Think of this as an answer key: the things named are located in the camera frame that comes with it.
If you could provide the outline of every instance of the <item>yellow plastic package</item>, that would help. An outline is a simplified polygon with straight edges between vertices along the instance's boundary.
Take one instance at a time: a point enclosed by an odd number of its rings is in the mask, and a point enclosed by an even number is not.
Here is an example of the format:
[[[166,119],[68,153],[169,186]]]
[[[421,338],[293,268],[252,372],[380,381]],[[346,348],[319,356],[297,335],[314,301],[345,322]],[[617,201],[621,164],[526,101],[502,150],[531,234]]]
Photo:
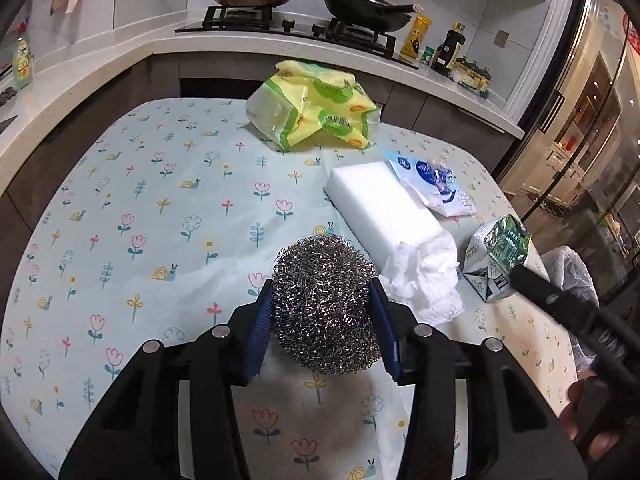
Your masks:
[[[369,146],[380,111],[353,74],[288,59],[246,102],[249,120],[288,149],[325,129],[356,148]]]

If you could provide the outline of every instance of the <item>metal screw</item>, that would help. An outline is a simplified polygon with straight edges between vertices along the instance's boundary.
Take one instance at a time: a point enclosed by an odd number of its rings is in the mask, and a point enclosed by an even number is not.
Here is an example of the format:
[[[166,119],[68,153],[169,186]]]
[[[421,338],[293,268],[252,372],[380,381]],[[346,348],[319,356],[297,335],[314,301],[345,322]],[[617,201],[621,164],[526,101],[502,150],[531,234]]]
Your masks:
[[[213,327],[213,329],[211,329],[211,335],[213,337],[226,337],[229,334],[231,334],[231,329],[229,328],[229,325],[216,325],[215,327]]]
[[[491,352],[499,352],[500,350],[502,350],[502,347],[504,346],[502,344],[502,341],[500,341],[499,339],[496,339],[495,337],[490,337],[489,339],[487,339],[484,342],[484,345],[491,350]]]
[[[429,337],[433,334],[433,328],[425,323],[419,323],[414,328],[415,335],[419,337]]]
[[[160,348],[160,343],[155,339],[151,339],[142,345],[142,351],[148,354],[152,354],[153,352],[157,352]]]

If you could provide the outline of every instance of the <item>white plastic bag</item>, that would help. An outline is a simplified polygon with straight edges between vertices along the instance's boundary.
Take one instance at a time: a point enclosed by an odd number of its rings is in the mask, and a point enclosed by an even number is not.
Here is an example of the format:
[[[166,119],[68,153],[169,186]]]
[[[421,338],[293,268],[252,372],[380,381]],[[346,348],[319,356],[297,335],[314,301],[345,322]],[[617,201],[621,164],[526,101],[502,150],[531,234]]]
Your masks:
[[[591,301],[599,306],[598,295],[587,266],[572,248],[560,246],[542,254],[540,258],[553,285],[562,290],[570,290],[581,300]],[[575,368],[580,373],[589,368],[595,359],[595,354],[586,347],[581,348],[572,334],[569,334],[569,339],[574,352]]]

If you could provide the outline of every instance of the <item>door handle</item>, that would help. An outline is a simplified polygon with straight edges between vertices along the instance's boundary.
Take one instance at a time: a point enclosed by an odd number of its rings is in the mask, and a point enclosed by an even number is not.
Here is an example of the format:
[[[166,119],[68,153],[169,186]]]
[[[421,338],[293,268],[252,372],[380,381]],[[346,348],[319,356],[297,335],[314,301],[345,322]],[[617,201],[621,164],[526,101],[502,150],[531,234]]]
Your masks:
[[[542,133],[546,134],[549,126],[551,126],[551,123],[553,123],[563,104],[564,96],[554,88],[553,92],[549,96],[548,101],[546,102],[545,107],[543,108],[542,113],[540,114],[540,120],[538,121],[538,129]]]

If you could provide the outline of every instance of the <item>green carton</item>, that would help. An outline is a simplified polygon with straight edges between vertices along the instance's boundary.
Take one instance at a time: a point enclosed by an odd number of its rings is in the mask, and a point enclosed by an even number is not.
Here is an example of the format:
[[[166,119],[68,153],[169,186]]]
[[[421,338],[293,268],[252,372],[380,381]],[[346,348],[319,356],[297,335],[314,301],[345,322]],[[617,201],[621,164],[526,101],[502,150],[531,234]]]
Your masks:
[[[529,255],[531,234],[518,219],[506,215],[475,232],[465,253],[462,273],[485,302],[514,293],[510,274]]]

